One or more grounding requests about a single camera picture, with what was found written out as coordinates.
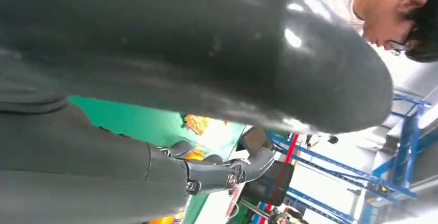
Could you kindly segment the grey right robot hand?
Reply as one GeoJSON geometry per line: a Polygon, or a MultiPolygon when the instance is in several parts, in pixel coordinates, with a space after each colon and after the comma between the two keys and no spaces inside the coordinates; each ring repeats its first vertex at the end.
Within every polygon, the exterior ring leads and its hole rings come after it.
{"type": "Polygon", "coordinates": [[[374,49],[316,0],[1,0],[1,223],[136,223],[273,163],[207,164],[90,124],[80,95],[295,132],[380,124],[374,49]]]}

